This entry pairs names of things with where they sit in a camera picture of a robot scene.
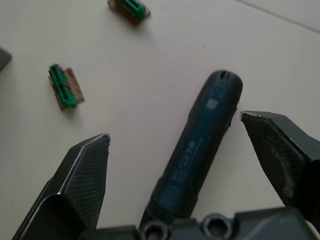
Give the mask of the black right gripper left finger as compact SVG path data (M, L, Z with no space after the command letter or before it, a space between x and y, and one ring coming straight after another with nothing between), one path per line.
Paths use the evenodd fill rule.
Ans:
M15 240L76 240L97 227L106 192L110 135L72 146L13 236Z

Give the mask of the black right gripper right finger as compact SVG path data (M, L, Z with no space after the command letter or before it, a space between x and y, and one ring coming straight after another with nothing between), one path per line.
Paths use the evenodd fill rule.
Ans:
M259 163L285 205L320 205L320 142L287 116L266 111L242 111Z

